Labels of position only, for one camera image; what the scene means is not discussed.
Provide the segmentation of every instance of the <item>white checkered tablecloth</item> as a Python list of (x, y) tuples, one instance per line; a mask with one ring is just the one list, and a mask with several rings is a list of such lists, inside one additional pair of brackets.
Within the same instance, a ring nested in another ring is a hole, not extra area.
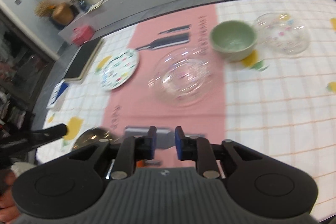
[[(319, 187), (312, 215), (323, 220), (336, 213), (336, 95), (326, 86), (336, 81), (336, 34), (330, 19), (336, 17), (333, 0), (237, 0), (216, 4), (218, 22), (244, 20), (250, 24), (269, 12), (287, 12), (308, 28), (311, 45), (296, 58), (267, 51), (269, 67), (263, 72), (227, 64), (226, 134), (229, 138), (309, 173)], [(84, 119), (81, 133), (99, 126), (109, 93), (100, 89), (95, 68), (105, 56), (125, 48), (136, 26), (105, 37), (105, 44), (82, 84), (71, 84), (54, 120), (49, 111), (46, 127)], [(61, 140), (38, 149), (46, 162), (68, 153)]]

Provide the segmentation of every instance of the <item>gray floor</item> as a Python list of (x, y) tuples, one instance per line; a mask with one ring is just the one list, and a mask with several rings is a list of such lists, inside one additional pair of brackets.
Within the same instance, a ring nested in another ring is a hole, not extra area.
[[(152, 17), (159, 16), (162, 14), (167, 14), (167, 13), (170, 13), (176, 10), (182, 10), (182, 9), (186, 9), (190, 7), (203, 5), (203, 4), (222, 2), (222, 1), (227, 1), (227, 0), (178, 0), (178, 1), (166, 4), (166, 5), (154, 7), (152, 9), (141, 12), (139, 14), (132, 15), (114, 24), (106, 26), (100, 30), (97, 30), (93, 38), (106, 35), (108, 33), (122, 29), (126, 26), (135, 24), (137, 22), (144, 21)], [(61, 50), (58, 52), (58, 54), (60, 55), (60, 59), (53, 66), (53, 69), (50, 72), (50, 75), (48, 76), (48, 79), (46, 80), (46, 83), (44, 84), (41, 94), (38, 97), (38, 100), (34, 107), (34, 113), (36, 116), (32, 124), (33, 130), (42, 129), (45, 117), (48, 112), (46, 109), (46, 106), (51, 96), (51, 93), (55, 85), (62, 80), (63, 74), (65, 70), (67, 69), (76, 50), (77, 50), (76, 45), (68, 46), (67, 44), (64, 44), (64, 47), (62, 47)]]

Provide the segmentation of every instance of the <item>pink box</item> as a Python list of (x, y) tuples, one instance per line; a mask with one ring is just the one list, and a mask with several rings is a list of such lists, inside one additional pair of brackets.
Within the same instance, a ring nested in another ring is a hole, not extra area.
[(89, 41), (93, 37), (94, 33), (95, 31), (92, 29), (91, 26), (84, 25), (84, 26), (73, 29), (71, 40), (77, 46), (81, 46), (85, 42)]

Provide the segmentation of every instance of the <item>green bowl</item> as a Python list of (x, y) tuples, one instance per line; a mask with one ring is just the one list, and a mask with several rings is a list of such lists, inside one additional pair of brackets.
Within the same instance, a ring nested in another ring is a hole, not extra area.
[(256, 45), (254, 29), (243, 21), (230, 20), (215, 26), (210, 33), (212, 48), (228, 61), (248, 57)]

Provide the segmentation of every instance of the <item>ribbed gray surface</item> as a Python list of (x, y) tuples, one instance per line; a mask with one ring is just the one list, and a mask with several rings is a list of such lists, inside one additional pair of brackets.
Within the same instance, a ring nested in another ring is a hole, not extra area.
[(194, 168), (137, 169), (123, 181), (111, 181), (100, 200), (88, 210), (66, 219), (22, 216), (17, 224), (314, 224), (308, 214), (271, 220), (240, 208), (219, 180), (207, 180)]

